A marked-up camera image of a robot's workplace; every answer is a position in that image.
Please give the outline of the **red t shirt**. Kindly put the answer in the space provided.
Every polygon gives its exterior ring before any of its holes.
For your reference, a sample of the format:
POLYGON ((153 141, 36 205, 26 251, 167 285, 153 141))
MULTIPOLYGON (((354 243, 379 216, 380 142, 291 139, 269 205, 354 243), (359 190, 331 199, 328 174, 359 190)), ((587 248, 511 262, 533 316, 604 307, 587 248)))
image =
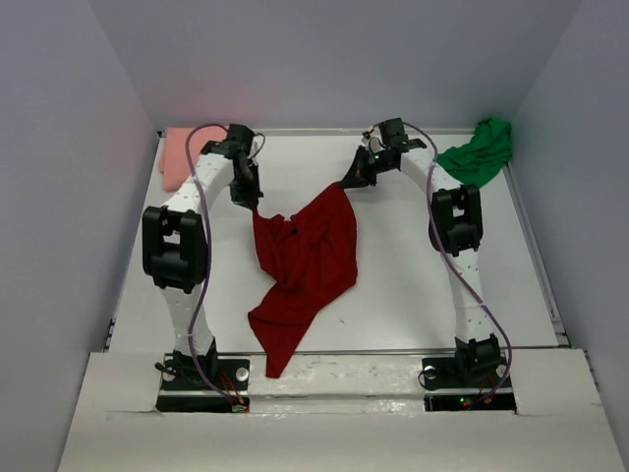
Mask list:
POLYGON ((281 377, 316 315, 358 278, 357 220, 332 183, 290 217, 253 213, 259 267, 273 285, 248 313, 266 354, 265 375, 281 377))

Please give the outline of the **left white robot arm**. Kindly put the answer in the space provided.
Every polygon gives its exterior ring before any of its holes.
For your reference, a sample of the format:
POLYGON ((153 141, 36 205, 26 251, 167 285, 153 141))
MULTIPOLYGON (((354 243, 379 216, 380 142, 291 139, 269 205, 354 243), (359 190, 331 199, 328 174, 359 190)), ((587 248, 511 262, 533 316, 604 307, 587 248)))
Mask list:
POLYGON ((225 393, 215 336, 203 309, 212 265, 209 211, 224 189, 235 206, 253 211, 263 197, 257 154, 261 145, 227 138, 201 149, 190 177, 161 206, 143 211, 143 272, 159 288, 175 334, 172 360, 159 366, 197 388, 225 393))

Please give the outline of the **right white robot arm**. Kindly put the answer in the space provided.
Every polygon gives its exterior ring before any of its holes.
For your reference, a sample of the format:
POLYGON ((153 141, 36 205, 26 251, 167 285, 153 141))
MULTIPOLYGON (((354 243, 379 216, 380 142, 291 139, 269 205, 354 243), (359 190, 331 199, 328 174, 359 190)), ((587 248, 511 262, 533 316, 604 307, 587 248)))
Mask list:
POLYGON ((481 192, 451 177, 434 159, 421 154, 427 144, 404 139, 386 146, 364 138, 349 170, 344 189, 374 186, 377 175, 399 170, 425 193, 429 240, 446 266, 455 313, 455 352, 423 361, 419 381, 426 390, 477 388, 492 396, 507 381, 511 354, 500 349, 507 335, 483 298, 479 249, 484 236, 481 192))

